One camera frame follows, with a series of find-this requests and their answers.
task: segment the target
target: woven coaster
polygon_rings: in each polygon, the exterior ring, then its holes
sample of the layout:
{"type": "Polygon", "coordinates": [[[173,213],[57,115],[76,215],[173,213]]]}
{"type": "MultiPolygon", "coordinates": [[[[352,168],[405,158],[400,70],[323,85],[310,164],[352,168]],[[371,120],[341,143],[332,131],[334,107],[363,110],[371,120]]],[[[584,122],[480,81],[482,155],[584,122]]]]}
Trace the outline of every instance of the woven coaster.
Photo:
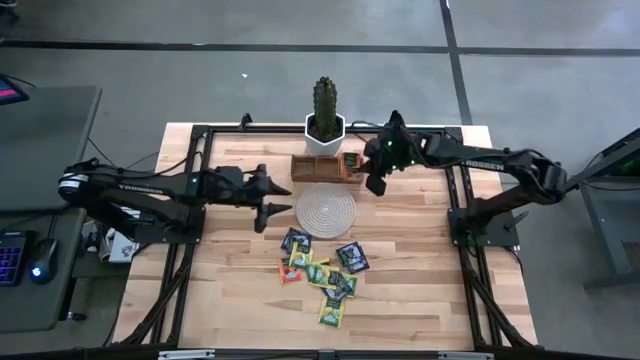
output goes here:
{"type": "Polygon", "coordinates": [[[298,198],[296,217],[304,231],[320,239],[340,237],[356,218],[356,201],[342,184],[316,184],[298,198]]]}

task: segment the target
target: small wooden box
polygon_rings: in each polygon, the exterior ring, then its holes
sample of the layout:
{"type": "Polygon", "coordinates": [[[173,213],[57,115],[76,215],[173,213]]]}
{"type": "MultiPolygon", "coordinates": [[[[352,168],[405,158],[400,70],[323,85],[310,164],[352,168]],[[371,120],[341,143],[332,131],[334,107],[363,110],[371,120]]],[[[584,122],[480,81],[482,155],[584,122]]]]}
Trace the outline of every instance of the small wooden box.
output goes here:
{"type": "MultiPolygon", "coordinates": [[[[344,162],[345,154],[334,156],[291,156],[291,179],[297,182],[330,182],[360,184],[364,174],[350,174],[344,162]]],[[[362,165],[362,156],[355,154],[356,166],[362,165]]]]}

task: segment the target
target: rgb keyboard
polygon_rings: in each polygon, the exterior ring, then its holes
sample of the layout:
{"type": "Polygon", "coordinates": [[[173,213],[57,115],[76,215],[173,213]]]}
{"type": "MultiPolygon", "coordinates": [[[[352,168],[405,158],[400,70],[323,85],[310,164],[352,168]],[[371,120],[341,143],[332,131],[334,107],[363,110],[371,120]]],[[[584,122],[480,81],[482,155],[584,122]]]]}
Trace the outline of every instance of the rgb keyboard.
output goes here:
{"type": "Polygon", "coordinates": [[[20,283],[26,250],[32,238],[31,231],[7,232],[0,236],[0,286],[20,283]]]}

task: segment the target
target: concrete floor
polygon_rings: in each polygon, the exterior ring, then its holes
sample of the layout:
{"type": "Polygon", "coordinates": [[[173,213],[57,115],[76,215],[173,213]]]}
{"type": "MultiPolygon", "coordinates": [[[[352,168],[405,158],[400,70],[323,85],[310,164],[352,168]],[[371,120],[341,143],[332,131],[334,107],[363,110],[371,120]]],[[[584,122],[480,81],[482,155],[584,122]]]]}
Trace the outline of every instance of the concrete floor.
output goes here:
{"type": "MultiPolygon", "coordinates": [[[[640,47],[635,0],[448,4],[458,46],[640,47]]],[[[22,22],[9,37],[447,45],[437,0],[31,0],[21,5],[22,22]]],[[[335,80],[338,109],[348,119],[384,122],[398,109],[411,123],[461,124],[449,60],[448,54],[0,48],[0,72],[41,87],[100,86],[104,93],[92,138],[118,164],[156,151],[169,121],[239,121],[244,112],[259,122],[302,121],[311,112],[313,82],[321,75],[335,80]]],[[[638,127],[637,57],[470,55],[460,62],[473,123],[489,126],[494,145],[535,148],[561,161],[570,174],[638,127]]],[[[512,183],[503,180],[505,186],[512,183]]],[[[527,210],[531,214],[518,232],[540,344],[640,358],[640,289],[594,294],[582,289],[583,282],[609,269],[580,195],[527,210]]],[[[85,347],[99,346],[117,299],[86,306],[104,317],[85,324],[95,330],[76,339],[85,347]]],[[[45,340],[69,338],[64,328],[40,336],[35,343],[41,348],[69,347],[45,340]]],[[[3,351],[33,351],[33,344],[29,337],[0,336],[3,351]]]]}

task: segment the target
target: computer mouse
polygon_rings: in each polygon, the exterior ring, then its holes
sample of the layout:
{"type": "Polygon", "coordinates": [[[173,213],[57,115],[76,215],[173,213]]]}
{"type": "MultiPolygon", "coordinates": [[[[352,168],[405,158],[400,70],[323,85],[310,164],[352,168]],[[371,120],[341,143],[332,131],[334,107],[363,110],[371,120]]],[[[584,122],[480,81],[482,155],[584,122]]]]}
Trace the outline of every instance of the computer mouse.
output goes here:
{"type": "Polygon", "coordinates": [[[58,240],[46,238],[35,244],[29,261],[29,276],[35,284],[44,285],[56,276],[58,240]]]}

